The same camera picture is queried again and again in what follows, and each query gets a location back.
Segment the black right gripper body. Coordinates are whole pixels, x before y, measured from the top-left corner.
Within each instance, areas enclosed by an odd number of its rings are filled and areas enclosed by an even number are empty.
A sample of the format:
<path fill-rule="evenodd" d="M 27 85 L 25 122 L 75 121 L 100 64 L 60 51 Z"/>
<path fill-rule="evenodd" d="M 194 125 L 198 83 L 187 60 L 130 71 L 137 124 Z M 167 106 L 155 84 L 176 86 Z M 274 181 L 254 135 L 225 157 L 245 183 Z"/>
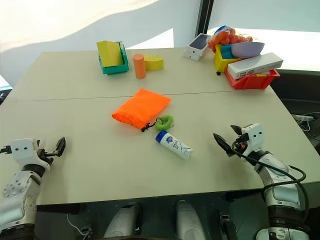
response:
<path fill-rule="evenodd" d="M 248 147 L 249 135 L 248 133 L 239 136 L 231 145 L 232 151 L 237 154 L 243 154 Z"/>

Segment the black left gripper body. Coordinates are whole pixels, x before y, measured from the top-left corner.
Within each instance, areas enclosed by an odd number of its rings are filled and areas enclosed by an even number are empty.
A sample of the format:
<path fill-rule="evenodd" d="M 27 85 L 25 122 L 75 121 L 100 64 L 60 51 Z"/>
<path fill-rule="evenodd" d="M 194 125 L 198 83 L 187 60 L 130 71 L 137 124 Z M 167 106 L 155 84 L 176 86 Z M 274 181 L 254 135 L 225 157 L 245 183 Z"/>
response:
<path fill-rule="evenodd" d="M 37 150 L 37 156 L 47 164 L 51 165 L 54 161 L 53 156 L 55 155 L 54 151 L 45 151 L 43 148 Z"/>

